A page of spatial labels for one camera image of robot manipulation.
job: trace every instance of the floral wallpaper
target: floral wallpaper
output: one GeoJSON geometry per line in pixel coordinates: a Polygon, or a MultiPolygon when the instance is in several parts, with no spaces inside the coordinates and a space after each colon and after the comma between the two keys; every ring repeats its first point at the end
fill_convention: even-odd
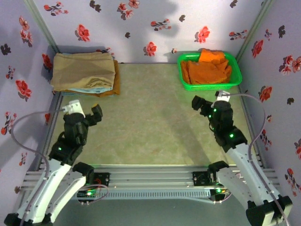
{"type": "Polygon", "coordinates": [[[262,0],[33,2],[61,52],[111,48],[123,63],[175,63],[201,48],[236,55],[262,8],[262,0]]]}
{"type": "MultiPolygon", "coordinates": [[[[32,153],[13,142],[11,129],[24,115],[49,109],[53,98],[49,81],[54,52],[22,0],[1,1],[0,6],[5,9],[0,14],[0,225],[3,225],[6,215],[15,211],[17,194],[34,159],[32,153]]],[[[16,138],[36,149],[47,128],[46,120],[44,115],[24,119],[15,128],[16,138]]]]}
{"type": "MultiPolygon", "coordinates": [[[[293,201],[289,216],[293,226],[300,225],[301,208],[301,31],[295,29],[299,24],[298,3],[275,1],[239,61],[241,91],[257,96],[267,113],[257,144],[267,167],[275,169],[282,194],[293,201]]],[[[252,100],[245,103],[257,132],[262,126],[262,108],[252,100]]]]}

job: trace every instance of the green plastic basket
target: green plastic basket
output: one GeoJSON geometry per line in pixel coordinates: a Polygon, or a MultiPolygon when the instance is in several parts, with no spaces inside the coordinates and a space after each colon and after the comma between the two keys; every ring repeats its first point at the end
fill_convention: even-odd
{"type": "Polygon", "coordinates": [[[224,54],[225,54],[225,58],[229,60],[229,65],[232,67],[230,82],[217,83],[217,84],[199,84],[199,85],[191,85],[184,81],[182,75],[181,61],[191,60],[194,62],[198,62],[201,53],[188,53],[188,54],[180,55],[178,58],[178,68],[179,68],[180,80],[183,83],[184,88],[189,91],[196,91],[196,90],[212,90],[212,89],[230,89],[233,86],[239,85],[242,82],[243,77],[241,75],[237,61],[234,58],[234,56],[232,56],[231,54],[225,52],[224,54]]]}

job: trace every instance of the orange cloth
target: orange cloth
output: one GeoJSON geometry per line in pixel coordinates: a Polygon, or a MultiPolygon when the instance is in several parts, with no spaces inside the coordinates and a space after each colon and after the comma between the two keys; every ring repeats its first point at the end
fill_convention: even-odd
{"type": "Polygon", "coordinates": [[[232,68],[223,52],[203,49],[198,62],[182,61],[182,76],[188,84],[214,84],[230,81],[232,68]]]}
{"type": "MultiPolygon", "coordinates": [[[[115,67],[115,78],[114,78],[114,84],[113,84],[112,90],[105,91],[103,93],[85,93],[85,95],[95,96],[95,97],[106,97],[106,96],[110,96],[113,94],[119,95],[120,94],[120,73],[119,73],[119,67],[118,67],[117,60],[114,60],[114,67],[115,67]]],[[[64,90],[64,92],[83,94],[83,93],[71,91],[71,90],[64,90]]]]}

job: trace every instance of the robotic arm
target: robotic arm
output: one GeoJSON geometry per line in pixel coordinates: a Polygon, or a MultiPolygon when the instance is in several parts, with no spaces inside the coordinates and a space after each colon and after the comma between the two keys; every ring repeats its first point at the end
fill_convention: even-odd
{"type": "Polygon", "coordinates": [[[93,115],[85,115],[78,100],[69,102],[63,109],[67,113],[63,117],[64,132],[60,134],[49,154],[48,177],[45,178],[44,171],[31,195],[17,213],[7,215],[4,221],[7,226],[19,226],[23,216],[26,216],[24,226],[51,226],[71,197],[85,184],[93,183],[94,168],[82,162],[73,167],[64,183],[61,181],[82,152],[87,142],[89,126],[96,125],[102,120],[102,110],[96,105],[92,108],[93,115]],[[30,203],[36,192],[37,198],[30,203]]]}
{"type": "Polygon", "coordinates": [[[282,197],[269,182],[254,155],[251,155],[251,160],[249,159],[247,140],[243,133],[233,126],[233,110],[228,102],[230,97],[226,96],[223,91],[217,92],[216,96],[217,101],[214,103],[195,96],[192,100],[192,108],[194,110],[200,109],[200,114],[209,119],[209,128],[214,133],[216,142],[236,163],[246,180],[246,184],[238,179],[224,161],[209,165],[210,181],[222,184],[231,191],[245,208],[246,216],[252,226],[277,225],[284,219],[271,193],[277,197],[277,201],[286,216],[293,206],[292,201],[288,196],[282,197]],[[261,174],[268,188],[256,171],[261,174]]]}

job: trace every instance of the beige floor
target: beige floor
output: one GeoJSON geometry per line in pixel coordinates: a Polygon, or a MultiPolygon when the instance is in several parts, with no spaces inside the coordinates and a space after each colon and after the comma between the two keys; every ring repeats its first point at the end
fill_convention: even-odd
{"type": "MultiPolygon", "coordinates": [[[[227,158],[208,128],[208,119],[191,107],[195,95],[215,100],[214,91],[186,91],[176,65],[120,64],[121,94],[113,97],[66,96],[62,106],[79,99],[85,113],[98,103],[103,120],[89,128],[87,144],[77,159],[87,164],[201,165],[227,158]]],[[[237,87],[229,90],[237,93],[237,87]]],[[[250,134],[238,97],[230,100],[234,125],[248,142],[250,134]]],[[[63,131],[56,122],[55,142],[63,131]]]]}

